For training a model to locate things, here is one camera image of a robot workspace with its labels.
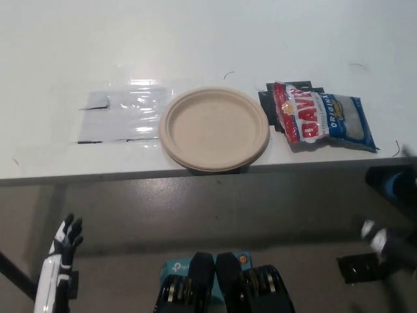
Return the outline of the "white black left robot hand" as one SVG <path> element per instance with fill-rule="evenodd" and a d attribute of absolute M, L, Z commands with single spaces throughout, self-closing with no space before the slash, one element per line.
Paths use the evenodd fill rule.
<path fill-rule="evenodd" d="M 35 297 L 35 312 L 70 312 L 69 301 L 78 295 L 79 274 L 74 256 L 83 242 L 82 219 L 70 213 L 59 226 L 43 261 Z"/>

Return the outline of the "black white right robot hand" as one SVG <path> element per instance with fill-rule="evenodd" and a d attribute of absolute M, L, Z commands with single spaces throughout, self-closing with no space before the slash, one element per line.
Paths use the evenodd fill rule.
<path fill-rule="evenodd" d="M 416 248 L 404 239 L 392 235 L 386 228 L 379 228 L 374 220 L 363 221 L 360 235 L 374 252 L 407 263 L 410 267 L 416 267 Z"/>

